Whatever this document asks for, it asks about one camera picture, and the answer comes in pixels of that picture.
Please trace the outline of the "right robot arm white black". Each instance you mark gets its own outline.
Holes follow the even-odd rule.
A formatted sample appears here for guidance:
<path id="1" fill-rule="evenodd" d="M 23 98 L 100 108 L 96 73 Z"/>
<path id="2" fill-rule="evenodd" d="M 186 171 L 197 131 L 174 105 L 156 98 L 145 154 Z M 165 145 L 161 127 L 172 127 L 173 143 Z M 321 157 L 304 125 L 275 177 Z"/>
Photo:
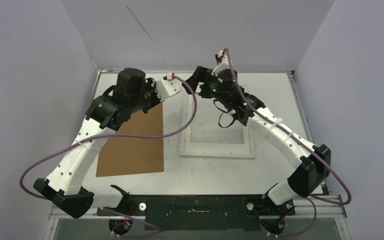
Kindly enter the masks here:
<path id="1" fill-rule="evenodd" d="M 199 96 L 221 103 L 224 114 L 231 113 L 233 121 L 264 137 L 294 168 L 286 180 L 276 183 L 264 194 L 264 211 L 274 215 L 292 198 L 308 197 L 330 175 L 330 149 L 324 144 L 316 146 L 293 132 L 260 99 L 242 86 L 237 87 L 229 69 L 218 75 L 211 72 L 210 68 L 198 66 L 186 80 L 190 86 L 186 92 L 191 95 L 200 88 Z"/>

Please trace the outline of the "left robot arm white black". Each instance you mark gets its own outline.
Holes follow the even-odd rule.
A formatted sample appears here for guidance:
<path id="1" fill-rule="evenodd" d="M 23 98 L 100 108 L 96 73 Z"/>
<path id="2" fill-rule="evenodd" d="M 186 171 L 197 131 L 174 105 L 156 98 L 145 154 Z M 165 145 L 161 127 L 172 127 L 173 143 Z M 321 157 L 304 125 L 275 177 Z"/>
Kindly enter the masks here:
<path id="1" fill-rule="evenodd" d="M 56 168 L 38 178 L 33 188 L 74 219 L 91 208 L 109 207 L 116 215 L 129 210 L 119 187 L 92 191 L 82 185 L 86 173 L 110 136 L 133 113 L 147 111 L 159 103 L 157 82 L 136 68 L 125 68 L 114 85 L 96 97 L 86 111 L 80 130 Z"/>

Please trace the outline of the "white brown backing board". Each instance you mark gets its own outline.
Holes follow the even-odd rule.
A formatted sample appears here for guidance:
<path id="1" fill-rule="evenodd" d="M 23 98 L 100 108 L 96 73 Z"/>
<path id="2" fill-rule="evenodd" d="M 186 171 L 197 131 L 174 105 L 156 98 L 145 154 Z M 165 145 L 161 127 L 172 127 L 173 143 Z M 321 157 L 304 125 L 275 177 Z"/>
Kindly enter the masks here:
<path id="1" fill-rule="evenodd" d="M 122 134 L 159 136 L 163 134 L 163 105 L 132 114 L 118 130 Z M 96 177 L 160 173 L 164 171 L 164 140 L 111 137 L 101 149 Z"/>

